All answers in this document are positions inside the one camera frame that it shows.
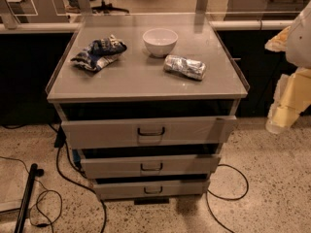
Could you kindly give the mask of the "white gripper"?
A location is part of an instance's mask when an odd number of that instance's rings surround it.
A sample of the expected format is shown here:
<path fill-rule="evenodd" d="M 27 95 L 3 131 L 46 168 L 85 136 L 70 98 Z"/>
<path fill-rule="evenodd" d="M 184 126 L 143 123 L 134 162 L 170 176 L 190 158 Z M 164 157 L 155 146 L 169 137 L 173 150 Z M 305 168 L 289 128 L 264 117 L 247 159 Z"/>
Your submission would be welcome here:
<path fill-rule="evenodd" d="M 289 26 L 284 28 L 268 40 L 264 47 L 274 52 L 285 51 L 289 31 Z M 311 69 L 298 68 L 290 76 L 282 75 L 273 99 L 265 129 L 272 134 L 281 134 L 311 105 Z"/>

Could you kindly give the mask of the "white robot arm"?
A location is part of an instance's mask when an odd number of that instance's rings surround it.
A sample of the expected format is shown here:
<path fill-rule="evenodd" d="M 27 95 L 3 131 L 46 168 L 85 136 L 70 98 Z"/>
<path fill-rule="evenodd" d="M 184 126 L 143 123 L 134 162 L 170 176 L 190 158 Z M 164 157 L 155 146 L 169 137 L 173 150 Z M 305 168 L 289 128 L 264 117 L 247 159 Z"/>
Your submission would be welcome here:
<path fill-rule="evenodd" d="M 282 75 L 274 92 L 265 128 L 273 134 L 289 129 L 311 105 L 311 2 L 294 22 L 271 38 L 265 48 L 283 51 L 297 69 Z"/>

